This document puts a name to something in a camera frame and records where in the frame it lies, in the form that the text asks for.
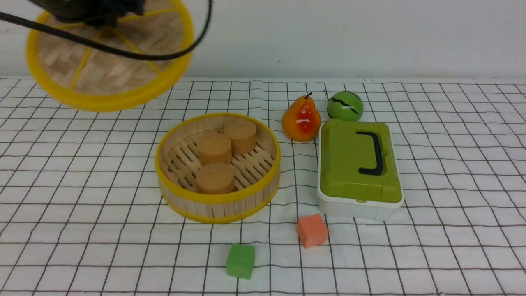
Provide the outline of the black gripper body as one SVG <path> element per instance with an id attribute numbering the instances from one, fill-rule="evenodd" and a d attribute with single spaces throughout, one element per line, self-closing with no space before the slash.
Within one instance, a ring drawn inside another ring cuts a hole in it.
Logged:
<path id="1" fill-rule="evenodd" d="M 129 13 L 142 16 L 144 0 L 31 0 L 62 23 L 90 26 L 116 26 L 117 19 Z"/>

